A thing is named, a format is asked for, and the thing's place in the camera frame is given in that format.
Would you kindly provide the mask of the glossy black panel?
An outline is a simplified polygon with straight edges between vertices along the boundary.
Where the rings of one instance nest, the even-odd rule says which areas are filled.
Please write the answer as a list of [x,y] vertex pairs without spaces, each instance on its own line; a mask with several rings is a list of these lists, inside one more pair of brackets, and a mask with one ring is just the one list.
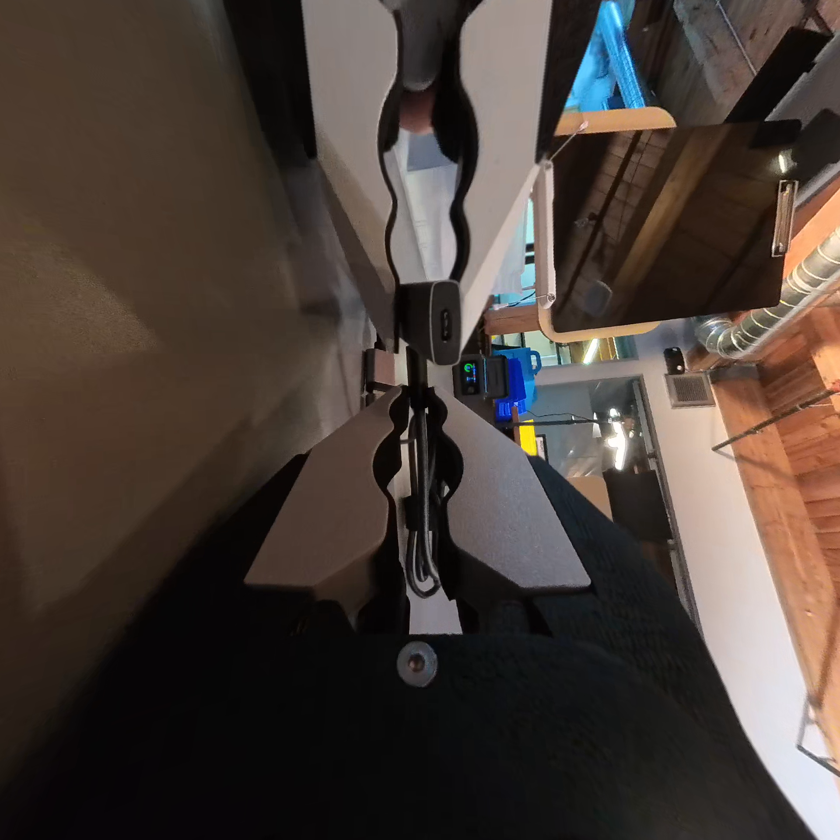
[[555,164],[560,303],[553,326],[621,328],[769,307],[778,183],[796,174],[798,119],[674,128],[639,139],[602,228],[629,133],[577,138]]

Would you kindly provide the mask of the blue air duct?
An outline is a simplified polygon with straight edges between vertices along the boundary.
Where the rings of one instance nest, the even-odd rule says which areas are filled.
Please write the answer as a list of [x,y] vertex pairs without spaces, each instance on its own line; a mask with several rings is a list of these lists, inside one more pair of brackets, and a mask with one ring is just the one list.
[[651,105],[652,95],[628,41],[635,5],[635,1],[600,3],[565,111],[604,112]]

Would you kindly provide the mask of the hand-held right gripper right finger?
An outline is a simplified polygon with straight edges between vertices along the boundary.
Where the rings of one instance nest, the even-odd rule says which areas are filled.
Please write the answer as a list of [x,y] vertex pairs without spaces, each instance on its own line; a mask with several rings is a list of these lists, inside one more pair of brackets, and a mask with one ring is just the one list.
[[591,577],[524,450],[431,387],[427,426],[441,588],[425,603],[425,632],[460,634],[458,605],[482,619],[503,602],[587,591]]

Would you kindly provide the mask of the thin metal rod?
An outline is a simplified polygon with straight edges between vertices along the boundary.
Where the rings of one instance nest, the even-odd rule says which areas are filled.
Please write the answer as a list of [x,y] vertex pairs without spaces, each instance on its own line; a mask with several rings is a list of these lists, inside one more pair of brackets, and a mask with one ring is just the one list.
[[810,408],[816,407],[820,404],[823,404],[826,401],[834,398],[835,396],[839,396],[839,382],[833,383],[833,386],[830,388],[826,388],[822,391],[817,392],[813,396],[808,397],[807,399],[795,403],[794,405],[788,407],[787,409],[783,410],[780,413],[772,414],[769,418],[762,420],[755,425],[752,425],[741,432],[728,437],[727,439],[721,441],[718,444],[714,444],[710,451],[713,453],[717,453],[724,448],[730,447],[737,442],[742,441],[745,438],[750,436],[754,436],[760,434],[765,429],[775,426],[782,422],[783,420],[792,417],[795,414],[802,413],[805,410],[809,410]]

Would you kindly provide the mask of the silver metal clip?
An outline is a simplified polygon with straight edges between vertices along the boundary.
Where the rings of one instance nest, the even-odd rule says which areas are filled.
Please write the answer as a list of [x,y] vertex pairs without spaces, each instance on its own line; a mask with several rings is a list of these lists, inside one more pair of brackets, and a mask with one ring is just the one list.
[[782,179],[778,183],[770,250],[774,259],[786,256],[791,247],[798,187],[797,180]]

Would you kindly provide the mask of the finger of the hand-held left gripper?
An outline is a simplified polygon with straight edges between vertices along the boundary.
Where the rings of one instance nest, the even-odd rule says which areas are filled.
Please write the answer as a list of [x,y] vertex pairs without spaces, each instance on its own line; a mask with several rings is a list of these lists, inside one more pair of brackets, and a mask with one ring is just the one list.
[[378,1],[303,1],[301,11],[327,207],[374,330],[394,350],[397,199],[384,158],[402,93],[402,22]]
[[477,129],[461,202],[469,235],[459,279],[465,348],[524,218],[535,162],[551,1],[487,1],[460,32],[459,77]]

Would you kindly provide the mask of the black power station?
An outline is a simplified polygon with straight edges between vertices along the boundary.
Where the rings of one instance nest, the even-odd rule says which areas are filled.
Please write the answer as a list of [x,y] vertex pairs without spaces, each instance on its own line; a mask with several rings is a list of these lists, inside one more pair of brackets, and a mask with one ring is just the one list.
[[453,382],[455,396],[458,398],[508,398],[508,358],[499,354],[489,357],[479,353],[464,354],[453,368]]

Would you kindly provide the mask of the blue storage bins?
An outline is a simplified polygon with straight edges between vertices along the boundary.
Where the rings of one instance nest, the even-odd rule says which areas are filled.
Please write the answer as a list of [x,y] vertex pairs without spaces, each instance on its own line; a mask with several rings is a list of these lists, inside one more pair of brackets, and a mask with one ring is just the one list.
[[542,359],[530,348],[499,348],[493,355],[507,359],[508,396],[495,400],[495,420],[502,423],[512,420],[514,407],[519,415],[531,411],[537,400],[535,378],[542,369]]

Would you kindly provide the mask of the beige cardboard sheet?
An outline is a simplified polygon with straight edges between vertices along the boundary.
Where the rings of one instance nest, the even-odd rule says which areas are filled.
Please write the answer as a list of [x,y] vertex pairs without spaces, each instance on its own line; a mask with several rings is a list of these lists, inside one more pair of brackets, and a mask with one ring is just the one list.
[[613,520],[613,508],[603,476],[573,476],[568,482],[605,517]]

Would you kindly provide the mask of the black square board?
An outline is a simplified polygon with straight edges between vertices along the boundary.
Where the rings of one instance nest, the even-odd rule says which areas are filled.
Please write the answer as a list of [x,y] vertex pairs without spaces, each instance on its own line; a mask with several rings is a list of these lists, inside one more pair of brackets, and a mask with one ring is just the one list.
[[674,538],[655,471],[608,469],[603,478],[613,520],[637,541],[665,543]]

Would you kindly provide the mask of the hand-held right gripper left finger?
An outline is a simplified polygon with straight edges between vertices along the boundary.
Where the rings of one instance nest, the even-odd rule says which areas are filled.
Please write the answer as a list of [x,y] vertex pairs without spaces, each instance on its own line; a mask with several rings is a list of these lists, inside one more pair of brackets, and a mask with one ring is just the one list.
[[396,504],[410,398],[394,386],[306,455],[245,576],[253,589],[336,602],[362,632],[404,632]]

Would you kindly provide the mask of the wall vent grille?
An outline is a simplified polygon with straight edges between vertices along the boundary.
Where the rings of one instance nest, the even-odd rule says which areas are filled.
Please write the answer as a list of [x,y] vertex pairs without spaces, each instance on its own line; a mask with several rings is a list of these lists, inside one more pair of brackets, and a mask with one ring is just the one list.
[[665,386],[669,404],[674,409],[717,404],[706,372],[666,374]]

